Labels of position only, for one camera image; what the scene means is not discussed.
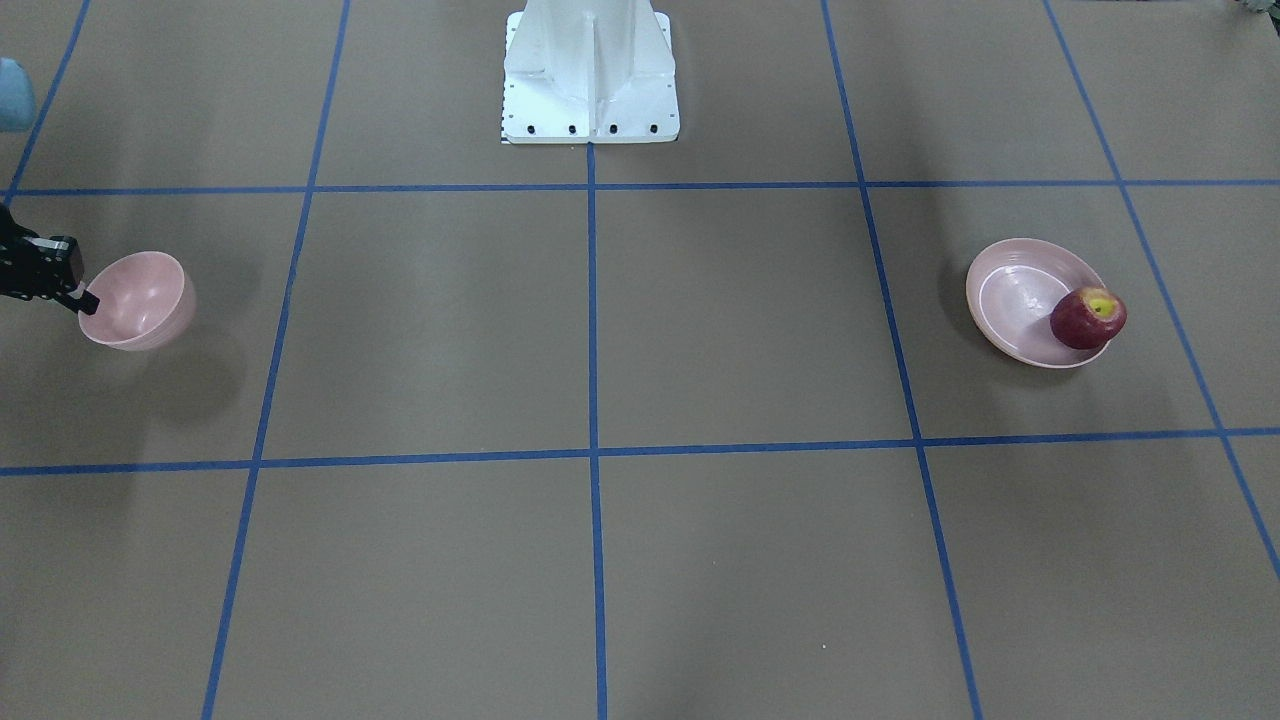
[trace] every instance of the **apple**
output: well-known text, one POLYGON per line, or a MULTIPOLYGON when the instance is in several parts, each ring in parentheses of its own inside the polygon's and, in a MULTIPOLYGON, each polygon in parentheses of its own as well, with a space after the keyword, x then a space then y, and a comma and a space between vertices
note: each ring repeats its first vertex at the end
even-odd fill
POLYGON ((1053 337, 1076 350, 1093 350, 1120 332, 1129 310, 1105 287, 1082 287, 1057 301, 1048 316, 1053 337))

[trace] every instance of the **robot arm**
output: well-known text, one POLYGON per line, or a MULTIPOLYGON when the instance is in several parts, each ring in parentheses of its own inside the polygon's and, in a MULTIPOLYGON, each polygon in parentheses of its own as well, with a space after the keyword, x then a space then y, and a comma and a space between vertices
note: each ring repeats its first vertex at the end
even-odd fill
POLYGON ((0 205, 0 295, 55 300, 72 313, 92 315, 99 301, 88 291, 78 292, 83 274, 74 237, 38 237, 0 205))

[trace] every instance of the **light blue object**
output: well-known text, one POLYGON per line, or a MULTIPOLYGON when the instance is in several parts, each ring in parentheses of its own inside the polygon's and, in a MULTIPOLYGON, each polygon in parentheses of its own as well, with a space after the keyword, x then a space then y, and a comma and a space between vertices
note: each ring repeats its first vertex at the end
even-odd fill
POLYGON ((17 60, 0 58, 0 132, 27 132, 36 123, 36 91, 17 60))

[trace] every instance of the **grid square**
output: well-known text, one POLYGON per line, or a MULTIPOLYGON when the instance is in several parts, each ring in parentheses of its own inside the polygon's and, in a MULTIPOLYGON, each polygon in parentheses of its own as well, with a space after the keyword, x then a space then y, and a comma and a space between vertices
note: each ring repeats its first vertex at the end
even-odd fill
POLYGON ((852 190, 603 192, 604 445, 910 437, 852 190))
POLYGON ((1275 717, 1280 596, 1217 439, 929 451, 988 717, 1275 717))
POLYGON ((325 184, 582 182, 581 146, 502 138, 511 0, 352 4, 325 133, 325 184))
MULTIPOLYGON (((79 0, 15 0, 0 4, 0 55, 13 58, 31 76, 37 109, 58 74, 79 8, 79 0)), ((9 188, 28 136, 26 132, 0 133, 0 190, 9 188)))
POLYGON ((305 183, 339 9, 93 4, 23 187, 305 183))
POLYGON ((1222 421, 1280 425, 1280 187, 1129 192, 1222 421))
POLYGON ((1212 425, 1115 188, 873 191, 890 288, 925 436, 1212 425), (1046 370, 1001 354, 965 299, 974 256, 1006 237, 1071 250, 1124 299, 1129 322, 1097 360, 1046 370))
POLYGON ((316 196, 268 455, 585 447, 585 205, 316 196))
POLYGON ((602 182, 852 181, 822 6, 664 3, 680 140, 600 149, 602 182))
POLYGON ((1266 14, 1226 1, 1053 0, 1053 10, 1126 178, 1280 177, 1267 137, 1280 53, 1266 14))
POLYGON ((868 179, 1111 178, 1039 3, 832 5, 868 179))
POLYGON ((238 460, 253 454, 297 234, 296 195, 18 197, 19 223, 79 240, 84 278, 142 250, 182 263, 196 319, 173 345, 122 352, 54 302, 0 302, 6 465, 238 460))
POLYGON ((1280 436, 1231 438, 1231 448, 1275 543, 1280 541, 1280 474, 1276 473, 1280 468, 1280 436))
POLYGON ((611 717, 969 716, 913 451, 600 473, 611 717))
POLYGON ((0 716, 200 711, 244 473, 0 479, 0 716))
POLYGON ((581 460, 269 470, 218 717, 595 717, 581 460))

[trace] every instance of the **plate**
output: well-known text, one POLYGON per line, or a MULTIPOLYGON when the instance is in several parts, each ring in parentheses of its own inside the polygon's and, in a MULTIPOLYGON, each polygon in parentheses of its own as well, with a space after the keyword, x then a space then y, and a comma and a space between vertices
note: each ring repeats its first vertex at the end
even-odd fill
POLYGON ((982 334, 1011 357, 1037 368, 1079 368, 1107 348, 1075 350, 1048 327, 1050 313, 1068 293, 1102 278, 1064 247, 1030 237, 988 246, 969 265, 965 292, 982 334))

